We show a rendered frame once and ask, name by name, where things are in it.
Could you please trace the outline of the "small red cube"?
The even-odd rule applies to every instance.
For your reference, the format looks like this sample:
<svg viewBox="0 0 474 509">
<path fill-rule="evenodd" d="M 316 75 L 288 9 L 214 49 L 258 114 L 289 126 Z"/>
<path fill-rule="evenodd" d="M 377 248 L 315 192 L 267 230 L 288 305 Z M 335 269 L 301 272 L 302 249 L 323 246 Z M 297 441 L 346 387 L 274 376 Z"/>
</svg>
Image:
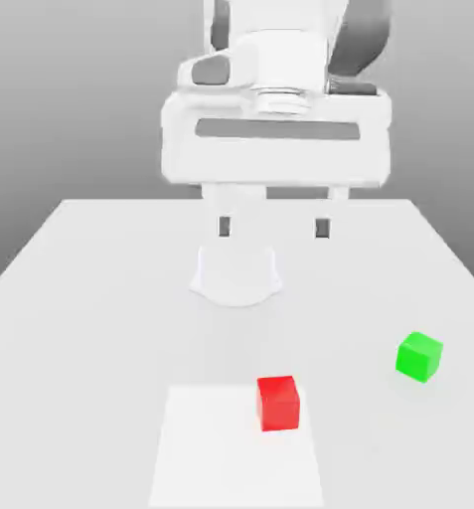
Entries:
<svg viewBox="0 0 474 509">
<path fill-rule="evenodd" d="M 294 378 L 258 378 L 256 408 L 262 431 L 297 429 L 300 422 L 300 397 Z"/>
</svg>

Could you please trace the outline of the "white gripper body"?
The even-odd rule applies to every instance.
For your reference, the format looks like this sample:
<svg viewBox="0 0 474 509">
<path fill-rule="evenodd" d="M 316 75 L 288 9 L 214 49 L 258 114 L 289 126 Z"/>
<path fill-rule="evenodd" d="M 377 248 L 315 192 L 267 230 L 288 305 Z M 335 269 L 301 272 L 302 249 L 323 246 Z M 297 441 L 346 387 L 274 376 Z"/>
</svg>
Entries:
<svg viewBox="0 0 474 509">
<path fill-rule="evenodd" d="M 259 116 L 248 96 L 178 91 L 161 111 L 164 177 L 177 184 L 382 186 L 392 101 L 328 95 L 305 115 Z"/>
</svg>

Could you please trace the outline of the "small green cube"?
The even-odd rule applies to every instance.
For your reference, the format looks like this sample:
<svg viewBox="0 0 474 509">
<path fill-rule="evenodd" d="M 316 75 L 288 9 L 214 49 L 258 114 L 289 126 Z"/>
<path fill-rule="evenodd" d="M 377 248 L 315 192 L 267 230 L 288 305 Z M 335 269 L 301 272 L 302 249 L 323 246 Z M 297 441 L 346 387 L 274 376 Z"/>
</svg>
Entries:
<svg viewBox="0 0 474 509">
<path fill-rule="evenodd" d="M 418 331 L 411 332 L 397 348 L 395 369 L 426 383 L 436 373 L 442 352 L 442 342 Z"/>
</svg>

